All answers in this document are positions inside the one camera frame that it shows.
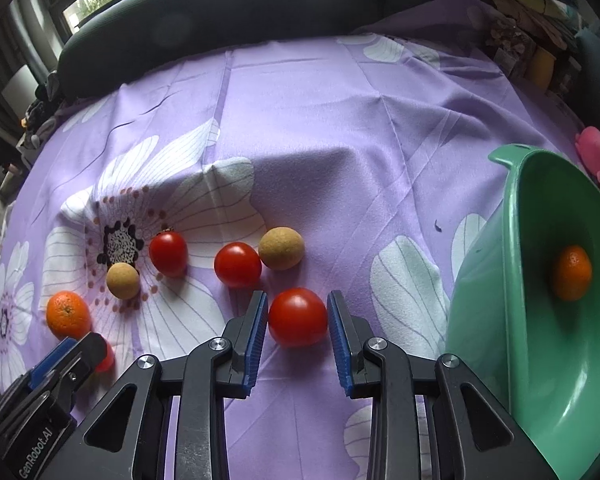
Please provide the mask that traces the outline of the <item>large orange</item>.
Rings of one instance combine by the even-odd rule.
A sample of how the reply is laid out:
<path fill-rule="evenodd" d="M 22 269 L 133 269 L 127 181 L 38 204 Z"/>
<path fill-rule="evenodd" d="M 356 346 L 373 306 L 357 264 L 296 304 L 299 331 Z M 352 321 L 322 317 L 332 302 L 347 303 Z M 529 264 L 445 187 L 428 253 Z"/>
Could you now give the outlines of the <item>large orange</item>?
<path fill-rule="evenodd" d="M 555 259 L 553 292 L 561 300 L 582 299 L 592 284 L 593 267 L 586 251 L 578 245 L 565 247 Z"/>

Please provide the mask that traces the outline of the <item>small red cherry tomato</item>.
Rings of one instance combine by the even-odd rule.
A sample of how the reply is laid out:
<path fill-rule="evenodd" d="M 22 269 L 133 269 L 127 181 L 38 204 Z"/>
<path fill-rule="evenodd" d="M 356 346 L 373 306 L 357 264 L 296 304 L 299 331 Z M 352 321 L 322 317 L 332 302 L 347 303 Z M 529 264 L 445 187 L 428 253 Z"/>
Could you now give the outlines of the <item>small red cherry tomato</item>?
<path fill-rule="evenodd" d="M 114 366 L 114 350 L 112 350 L 111 344 L 109 342 L 106 342 L 105 357 L 102 359 L 102 362 L 100 362 L 95 367 L 95 372 L 98 374 L 106 373 L 106 372 L 108 372 L 108 370 L 111 370 L 113 366 Z"/>

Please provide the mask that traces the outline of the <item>small mandarin orange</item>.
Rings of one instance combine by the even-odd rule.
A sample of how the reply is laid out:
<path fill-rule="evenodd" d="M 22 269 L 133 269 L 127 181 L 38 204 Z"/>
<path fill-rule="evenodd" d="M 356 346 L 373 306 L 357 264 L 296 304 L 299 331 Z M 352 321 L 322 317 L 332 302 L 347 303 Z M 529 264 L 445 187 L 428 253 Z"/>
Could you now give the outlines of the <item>small mandarin orange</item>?
<path fill-rule="evenodd" d="M 46 304 L 46 324 L 58 339 L 81 339 L 91 331 L 90 310 L 81 296 L 62 290 L 50 297 Z"/>

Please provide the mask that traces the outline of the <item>tan longan left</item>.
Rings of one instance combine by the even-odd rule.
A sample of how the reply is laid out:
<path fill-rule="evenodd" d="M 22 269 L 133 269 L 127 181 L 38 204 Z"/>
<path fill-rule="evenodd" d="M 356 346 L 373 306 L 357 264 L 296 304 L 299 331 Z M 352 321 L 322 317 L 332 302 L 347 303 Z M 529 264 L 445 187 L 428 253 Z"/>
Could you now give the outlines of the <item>tan longan left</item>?
<path fill-rule="evenodd" d="M 140 274 L 126 262 L 117 262 L 110 266 L 106 274 L 109 291 L 118 299 L 129 300 L 140 291 Z"/>

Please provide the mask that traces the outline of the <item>tan longan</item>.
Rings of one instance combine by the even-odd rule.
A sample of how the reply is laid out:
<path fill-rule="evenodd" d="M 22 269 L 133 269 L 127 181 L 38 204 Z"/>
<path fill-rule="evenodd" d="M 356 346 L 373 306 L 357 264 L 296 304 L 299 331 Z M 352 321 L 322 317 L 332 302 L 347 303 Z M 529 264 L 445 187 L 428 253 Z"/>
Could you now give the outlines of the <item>tan longan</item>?
<path fill-rule="evenodd" d="M 117 262 L 110 266 L 106 274 L 109 291 L 118 299 L 129 300 L 140 291 L 140 274 L 126 262 Z"/>
<path fill-rule="evenodd" d="M 286 271 L 304 257 L 304 240 L 294 229 L 278 226 L 266 232 L 259 243 L 261 261 L 271 270 Z"/>

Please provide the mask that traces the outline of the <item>red tomato with stem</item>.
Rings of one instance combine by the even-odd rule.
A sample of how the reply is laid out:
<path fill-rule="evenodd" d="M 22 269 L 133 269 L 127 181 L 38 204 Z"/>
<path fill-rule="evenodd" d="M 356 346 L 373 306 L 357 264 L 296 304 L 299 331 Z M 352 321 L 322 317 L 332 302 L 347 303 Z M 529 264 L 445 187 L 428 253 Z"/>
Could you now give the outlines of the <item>red tomato with stem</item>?
<path fill-rule="evenodd" d="M 174 231 L 162 231 L 149 244 L 149 258 L 154 267 L 169 278 L 185 273 L 187 244 L 184 237 Z"/>

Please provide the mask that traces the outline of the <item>tan longan right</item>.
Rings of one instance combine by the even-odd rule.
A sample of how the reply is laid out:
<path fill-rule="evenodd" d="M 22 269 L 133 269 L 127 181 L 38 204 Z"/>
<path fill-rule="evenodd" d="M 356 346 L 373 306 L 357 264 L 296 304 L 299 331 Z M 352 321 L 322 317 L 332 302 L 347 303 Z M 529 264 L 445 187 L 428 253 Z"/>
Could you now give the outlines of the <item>tan longan right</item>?
<path fill-rule="evenodd" d="M 271 270 L 286 271 L 304 257 L 304 240 L 294 229 L 278 226 L 266 232 L 259 243 L 261 261 Z"/>

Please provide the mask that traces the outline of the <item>purple floral cloth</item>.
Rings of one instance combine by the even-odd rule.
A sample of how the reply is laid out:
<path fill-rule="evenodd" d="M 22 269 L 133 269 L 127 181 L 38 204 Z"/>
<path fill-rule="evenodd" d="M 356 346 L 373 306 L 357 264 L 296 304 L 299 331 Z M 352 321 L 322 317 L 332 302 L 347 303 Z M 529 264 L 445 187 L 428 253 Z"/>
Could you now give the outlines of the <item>purple floral cloth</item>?
<path fill-rule="evenodd" d="M 490 153 L 576 154 L 571 110 L 482 50 L 497 17 L 478 0 L 434 0 L 355 35 L 184 58 L 60 110 L 6 226 L 0 389 L 54 350 L 47 301 L 75 292 L 114 350 L 76 394 L 84 417 L 143 354 L 180 358 L 219 336 L 250 295 L 218 279 L 216 254 L 278 226 L 306 253 L 262 272 L 270 296 L 338 289 L 376 333 L 438 356 L 455 231 L 492 214 L 505 181 Z M 177 278 L 149 258 L 162 231 L 187 244 Z M 140 274 L 132 299 L 107 287 L 117 262 Z"/>

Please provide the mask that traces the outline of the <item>green plastic basin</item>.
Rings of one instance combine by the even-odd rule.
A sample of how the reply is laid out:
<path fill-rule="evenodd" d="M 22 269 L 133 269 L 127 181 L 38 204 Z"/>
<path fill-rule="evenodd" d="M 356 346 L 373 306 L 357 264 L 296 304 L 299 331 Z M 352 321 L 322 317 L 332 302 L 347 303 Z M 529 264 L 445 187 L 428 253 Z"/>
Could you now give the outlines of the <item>green plastic basin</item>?
<path fill-rule="evenodd" d="M 492 214 L 452 240 L 445 348 L 507 408 L 555 474 L 600 479 L 600 190 L 577 166 L 524 144 L 494 150 L 505 181 Z M 553 292 L 556 257 L 581 246 L 586 295 Z"/>

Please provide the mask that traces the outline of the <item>dark green sofa cushion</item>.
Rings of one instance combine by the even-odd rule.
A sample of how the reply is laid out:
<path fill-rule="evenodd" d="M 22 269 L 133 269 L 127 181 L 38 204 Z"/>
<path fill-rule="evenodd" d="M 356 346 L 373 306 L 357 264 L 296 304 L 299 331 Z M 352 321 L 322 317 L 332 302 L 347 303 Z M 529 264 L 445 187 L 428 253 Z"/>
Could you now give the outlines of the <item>dark green sofa cushion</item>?
<path fill-rule="evenodd" d="M 334 36 L 381 14 L 382 0 L 122 0 L 68 40 L 57 75 L 67 100 L 99 98 L 189 55 Z"/>

